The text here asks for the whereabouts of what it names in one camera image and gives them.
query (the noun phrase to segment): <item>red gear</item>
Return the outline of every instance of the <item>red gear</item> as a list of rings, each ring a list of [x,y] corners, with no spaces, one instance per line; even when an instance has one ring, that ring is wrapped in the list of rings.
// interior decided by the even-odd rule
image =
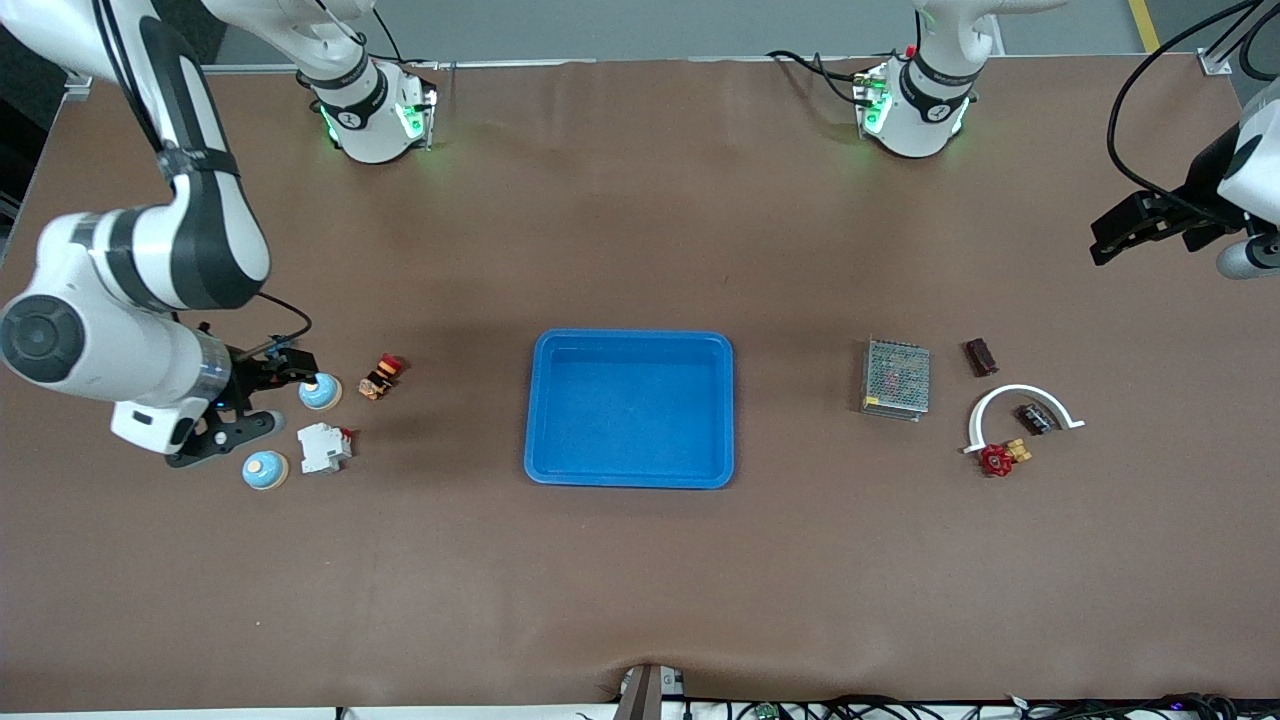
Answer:
[[[978,454],[982,460],[982,469],[988,475],[1004,478],[1014,469],[1014,454],[1002,445],[988,445]]]

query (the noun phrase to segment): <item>yellow toy piece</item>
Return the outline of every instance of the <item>yellow toy piece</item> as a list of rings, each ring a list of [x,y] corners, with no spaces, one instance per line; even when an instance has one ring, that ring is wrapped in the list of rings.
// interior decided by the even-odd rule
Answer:
[[[1023,443],[1023,438],[1018,438],[1005,445],[1005,450],[1014,456],[1014,462],[1025,462],[1032,459],[1032,454],[1027,451],[1027,445]]]

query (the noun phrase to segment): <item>red toy part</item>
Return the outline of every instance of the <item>red toy part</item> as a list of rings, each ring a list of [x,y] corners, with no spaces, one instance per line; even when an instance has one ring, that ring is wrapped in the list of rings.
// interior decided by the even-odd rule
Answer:
[[[978,454],[982,460],[982,469],[988,475],[1004,478],[1014,469],[1014,454],[1001,445],[988,445]]]
[[[399,359],[396,357],[394,355],[388,355],[383,352],[381,361],[387,363],[387,366],[390,368],[392,370],[396,370],[397,373],[404,369],[404,364],[401,363]]]

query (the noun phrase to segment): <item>brown tabletop surface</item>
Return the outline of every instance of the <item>brown tabletop surface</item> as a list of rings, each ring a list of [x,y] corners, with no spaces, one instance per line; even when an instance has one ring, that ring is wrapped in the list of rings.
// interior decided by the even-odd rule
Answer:
[[[0,710],[584,702],[641,662],[712,697],[1280,694],[1280,283],[1179,240],[1091,264],[1089,223],[1134,190],[1103,131],[1135,63],[992,61],[915,161],[795,65],[439,73],[436,149],[383,167],[334,151],[291,76],[210,78],[268,290],[348,396],[262,393],[285,433],[172,471],[109,405],[4,372]],[[1176,184],[1238,113],[1169,58],[1121,149]],[[4,297],[55,215],[168,197],[113,87],[68,104]],[[296,327],[261,301],[206,319],[242,347]],[[554,327],[724,333],[730,484],[531,482]],[[850,410],[872,334],[933,351],[922,423]],[[993,378],[961,355],[979,336]],[[381,352],[412,368],[375,404],[355,384]],[[984,478],[959,448],[1006,383],[1088,424]],[[1025,436],[1018,402],[988,437]],[[300,474],[316,421],[358,430],[337,475]],[[239,479],[261,448],[294,468],[273,492]]]

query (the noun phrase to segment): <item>dark gray circular cap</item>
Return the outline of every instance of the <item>dark gray circular cap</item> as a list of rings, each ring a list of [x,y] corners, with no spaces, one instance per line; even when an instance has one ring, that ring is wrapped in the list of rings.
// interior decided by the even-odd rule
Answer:
[[[67,379],[84,351],[84,324],[67,302],[31,295],[14,302],[0,320],[0,351],[19,375],[56,383]]]

